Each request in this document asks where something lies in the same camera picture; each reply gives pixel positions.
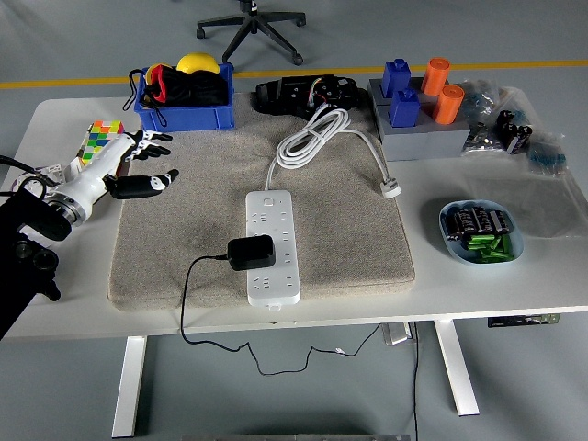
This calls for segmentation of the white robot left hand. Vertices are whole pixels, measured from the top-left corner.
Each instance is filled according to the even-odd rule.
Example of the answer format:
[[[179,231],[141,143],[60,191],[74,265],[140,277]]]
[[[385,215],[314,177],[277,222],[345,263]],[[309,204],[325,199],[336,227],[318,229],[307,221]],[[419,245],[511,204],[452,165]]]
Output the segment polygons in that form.
[[[123,177],[118,176],[118,170],[122,164],[134,160],[170,154],[171,151],[158,142],[171,140],[170,135],[152,130],[124,132],[109,141],[75,179],[55,187],[48,199],[91,207],[106,193],[116,199],[157,196],[179,176],[178,170],[172,169],[161,175]]]

